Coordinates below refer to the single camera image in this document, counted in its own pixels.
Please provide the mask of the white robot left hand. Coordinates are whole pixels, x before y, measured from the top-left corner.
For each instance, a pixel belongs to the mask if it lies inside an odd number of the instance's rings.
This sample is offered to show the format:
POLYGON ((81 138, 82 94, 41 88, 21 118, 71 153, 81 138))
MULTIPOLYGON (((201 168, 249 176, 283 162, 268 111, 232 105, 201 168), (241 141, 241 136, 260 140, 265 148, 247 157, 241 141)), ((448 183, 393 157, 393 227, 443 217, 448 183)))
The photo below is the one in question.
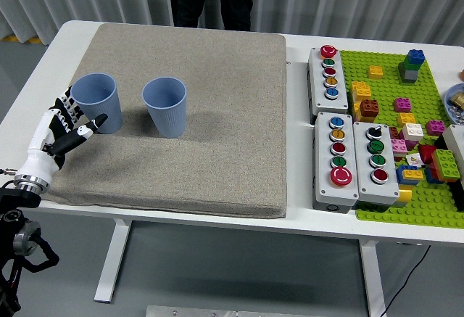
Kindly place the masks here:
POLYGON ((46 191, 53 174, 64 165, 65 155, 90 139, 108 118, 101 113, 78 126, 82 116, 83 111, 70 96, 70 90, 56 98, 41 117, 28 146, 27 160, 15 174, 18 189, 46 191))

